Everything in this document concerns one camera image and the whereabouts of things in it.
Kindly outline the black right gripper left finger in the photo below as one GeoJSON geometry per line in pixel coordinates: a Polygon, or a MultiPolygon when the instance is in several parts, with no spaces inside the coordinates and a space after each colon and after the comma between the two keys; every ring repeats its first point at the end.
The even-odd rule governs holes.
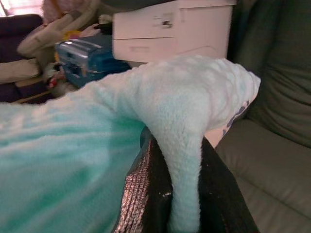
{"type": "Polygon", "coordinates": [[[140,151],[123,188],[115,233],[166,233],[173,187],[168,167],[148,128],[140,135],[140,151]]]}

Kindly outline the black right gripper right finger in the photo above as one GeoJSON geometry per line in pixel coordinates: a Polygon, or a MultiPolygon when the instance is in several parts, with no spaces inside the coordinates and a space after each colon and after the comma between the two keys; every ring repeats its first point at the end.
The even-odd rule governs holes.
{"type": "Polygon", "coordinates": [[[198,182],[201,233],[258,233],[237,181],[203,138],[198,182]]]}

